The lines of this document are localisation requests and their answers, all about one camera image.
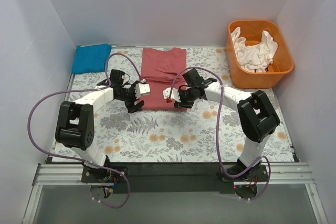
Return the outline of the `red t shirt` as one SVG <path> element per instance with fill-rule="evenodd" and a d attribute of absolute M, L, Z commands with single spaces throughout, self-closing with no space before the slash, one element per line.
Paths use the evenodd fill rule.
<path fill-rule="evenodd" d="M 178 110 L 167 103 L 163 91 L 170 88 L 176 75 L 186 68 L 185 49 L 173 48 L 161 51 L 144 48 L 142 51 L 141 76 L 150 85 L 150 94 L 142 97 L 143 110 Z"/>

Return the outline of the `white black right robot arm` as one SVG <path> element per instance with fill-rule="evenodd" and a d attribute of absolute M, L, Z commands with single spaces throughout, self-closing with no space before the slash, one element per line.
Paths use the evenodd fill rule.
<path fill-rule="evenodd" d="M 218 75 L 204 79 L 198 73 L 199 67 L 187 67 L 178 73 L 185 80 L 180 88 L 169 87 L 163 91 L 166 102 L 175 108 L 192 108 L 194 101 L 204 99 L 217 102 L 219 108 L 226 106 L 239 115 L 246 140 L 237 163 L 226 170 L 222 162 L 219 145 L 220 111 L 216 119 L 215 143 L 220 171 L 226 178 L 251 180 L 260 166 L 264 147 L 280 124 L 277 112 L 268 96 L 261 90 L 254 93 L 225 86 Z"/>

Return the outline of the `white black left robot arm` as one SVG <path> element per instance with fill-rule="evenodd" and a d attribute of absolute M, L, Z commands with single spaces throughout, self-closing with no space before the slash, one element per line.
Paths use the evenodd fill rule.
<path fill-rule="evenodd" d="M 94 114 L 113 100 L 123 101 L 128 113 L 141 111 L 144 101 L 140 101 L 140 98 L 150 94 L 150 86 L 146 81 L 130 84 L 124 81 L 124 77 L 123 71 L 113 69 L 109 78 L 97 84 L 96 91 L 60 105 L 56 142 L 79 155 L 89 174 L 100 182 L 110 180 L 112 170 L 108 156 L 99 150 L 94 140 Z"/>

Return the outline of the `white t shirts in basket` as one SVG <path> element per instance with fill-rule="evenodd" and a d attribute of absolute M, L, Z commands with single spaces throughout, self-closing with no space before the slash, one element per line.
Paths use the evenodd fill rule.
<path fill-rule="evenodd" d="M 231 33 L 239 65 L 248 72 L 267 72 L 266 69 L 274 61 L 278 44 L 269 32 L 263 30 L 261 33 L 261 42 L 256 45 L 247 46 L 247 40 L 245 37 L 240 36 L 240 32 L 241 28 L 237 27 Z"/>

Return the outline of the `floral table mat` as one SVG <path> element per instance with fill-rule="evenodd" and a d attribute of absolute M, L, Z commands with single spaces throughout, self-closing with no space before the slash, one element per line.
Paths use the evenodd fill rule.
<path fill-rule="evenodd" d="M 233 87 L 225 49 L 185 48 L 187 66 L 209 69 Z M 109 61 L 111 69 L 138 78 L 132 65 L 122 56 Z M 104 73 L 72 75 L 71 90 L 91 89 L 105 79 Z M 123 102 L 113 101 L 94 114 L 94 139 L 112 162 L 216 162 L 215 130 L 218 104 L 197 100 L 187 111 L 141 111 L 129 114 Z M 291 141 L 284 123 L 267 141 L 263 155 L 270 162 L 294 162 Z M 223 162 L 235 162 L 242 153 L 245 135 L 237 112 L 222 107 L 220 154 Z"/>

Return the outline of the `folded blue t shirt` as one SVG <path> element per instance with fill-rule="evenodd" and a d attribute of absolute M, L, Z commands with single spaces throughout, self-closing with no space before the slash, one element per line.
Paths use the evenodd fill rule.
<path fill-rule="evenodd" d="M 71 73 L 104 72 L 111 48 L 112 46 L 110 44 L 77 46 Z"/>

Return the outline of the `orange plastic basket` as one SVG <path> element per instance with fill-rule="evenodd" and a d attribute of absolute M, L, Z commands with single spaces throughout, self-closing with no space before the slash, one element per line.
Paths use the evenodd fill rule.
<path fill-rule="evenodd" d="M 231 33 L 240 27 L 246 45 L 252 46 L 261 42 L 262 32 L 267 31 L 278 44 L 274 61 L 268 66 L 268 71 L 253 73 L 244 70 L 238 63 Z M 226 42 L 226 57 L 233 85 L 240 89 L 268 89 L 277 83 L 294 68 L 294 63 L 279 27 L 264 19 L 236 20 L 228 25 Z"/>

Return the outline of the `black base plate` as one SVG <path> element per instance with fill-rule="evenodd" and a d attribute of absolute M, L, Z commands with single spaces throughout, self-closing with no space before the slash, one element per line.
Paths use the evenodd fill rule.
<path fill-rule="evenodd" d="M 111 168 L 127 177 L 132 193 L 234 194 L 234 182 L 250 182 L 224 178 L 217 163 L 113 163 Z"/>

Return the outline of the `aluminium frame rail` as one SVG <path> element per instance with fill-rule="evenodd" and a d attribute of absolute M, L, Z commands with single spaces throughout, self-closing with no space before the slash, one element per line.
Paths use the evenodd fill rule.
<path fill-rule="evenodd" d="M 39 165 L 33 185 L 98 185 L 82 182 L 83 167 L 80 164 Z M 270 184 L 314 184 L 312 171 L 307 163 L 271 163 Z"/>

